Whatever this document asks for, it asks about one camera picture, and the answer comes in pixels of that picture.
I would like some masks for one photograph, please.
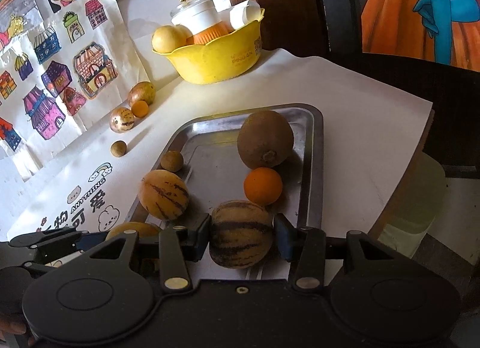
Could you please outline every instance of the yellow fruit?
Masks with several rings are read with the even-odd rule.
[[[272,219],[263,207],[229,201],[212,212],[210,257],[219,266],[253,266],[265,257],[272,243]]]
[[[148,213],[170,221],[183,214],[189,195],[187,186],[177,175],[155,169],[143,177],[138,199]]]
[[[148,114],[148,105],[144,100],[139,100],[131,106],[131,111],[137,118],[143,118]]]
[[[251,169],[277,166],[292,153],[293,143],[289,123],[271,110],[248,116],[237,138],[238,154]]]
[[[243,182],[247,199],[260,206],[275,202],[282,194],[282,188],[282,178],[271,168],[254,169]]]
[[[123,133],[133,128],[135,118],[132,111],[126,107],[119,107],[110,115],[110,128],[115,133]]]
[[[122,157],[127,152],[127,144],[125,141],[115,141],[110,147],[110,152],[115,157]]]
[[[158,234],[161,232],[161,229],[154,224],[147,224],[143,222],[124,222],[109,231],[105,238],[105,241],[127,230],[137,231],[138,237],[140,238],[158,236]]]
[[[170,25],[158,28],[152,37],[152,47],[158,53],[171,53],[186,44],[185,32]]]
[[[183,156],[177,150],[169,150],[160,159],[160,165],[163,169],[170,172],[177,172],[183,167]]]
[[[151,105],[155,99],[155,87],[150,82],[140,82],[136,84],[128,93],[127,102],[132,107],[135,102],[144,100],[147,105]]]

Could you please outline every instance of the striped melon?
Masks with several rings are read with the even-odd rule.
[[[156,169],[143,177],[138,199],[151,215],[170,221],[183,214],[189,195],[187,186],[177,175]]]
[[[272,243],[272,219],[263,207],[229,201],[212,212],[210,257],[219,266],[253,266],[265,257]]]

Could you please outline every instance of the colorful house drawing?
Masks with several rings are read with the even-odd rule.
[[[10,95],[15,90],[15,88],[17,88],[17,85],[15,84],[15,81],[11,78],[11,75],[8,73],[8,71],[2,73],[0,75],[0,93],[3,98],[8,98],[8,95]]]
[[[63,25],[67,30],[71,43],[74,43],[83,34],[85,34],[85,31],[83,31],[83,27],[78,21],[78,15],[73,13],[72,11],[67,12],[63,17]]]
[[[70,70],[65,64],[52,61],[42,74],[42,81],[49,93],[57,97],[71,83]]]
[[[15,71],[18,72],[22,81],[33,72],[32,63],[28,60],[28,56],[25,53],[19,54],[15,59]]]
[[[75,88],[66,87],[63,91],[63,103],[67,106],[68,113],[73,117],[87,102],[85,97],[75,91]]]
[[[22,139],[18,136],[13,128],[14,127],[11,125],[11,123],[8,123],[3,118],[0,118],[0,139],[4,140],[15,152],[15,149],[17,149]]]
[[[60,49],[59,39],[53,28],[46,28],[45,31],[35,37],[34,51],[39,64],[43,64],[43,62],[59,52]]]
[[[102,3],[98,0],[90,0],[85,3],[85,15],[88,17],[93,29],[107,20]]]
[[[90,99],[95,98],[102,87],[117,77],[112,60],[96,42],[73,58],[73,68],[82,90]]]
[[[23,98],[25,113],[32,120],[32,127],[45,140],[49,140],[62,127],[65,114],[62,113],[55,100],[45,95],[37,86]]]

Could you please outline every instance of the stainless steel tray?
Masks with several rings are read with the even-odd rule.
[[[190,204],[182,218],[171,224],[188,226],[199,213],[211,213],[222,202],[246,199],[243,181],[249,169],[237,152],[237,135],[244,120],[253,112],[274,110],[282,114],[292,127],[294,154],[275,168],[282,176],[284,192],[268,207],[272,213],[283,213],[296,225],[320,228],[323,194],[323,116],[311,105],[285,104],[249,109],[192,120],[176,131],[162,154],[181,151],[184,168],[177,173],[185,181]],[[152,169],[159,169],[160,157]],[[131,207],[127,221],[160,221],[149,216],[138,199]],[[271,255],[267,262],[248,271],[222,268],[210,259],[208,249],[198,263],[190,263],[190,275],[200,278],[245,279],[286,278],[289,264]]]

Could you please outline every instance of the yellow bowl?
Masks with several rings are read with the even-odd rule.
[[[180,76],[194,84],[217,83],[248,71],[260,58],[262,39],[260,22],[250,22],[206,45],[188,45],[171,53],[154,53],[167,57]]]

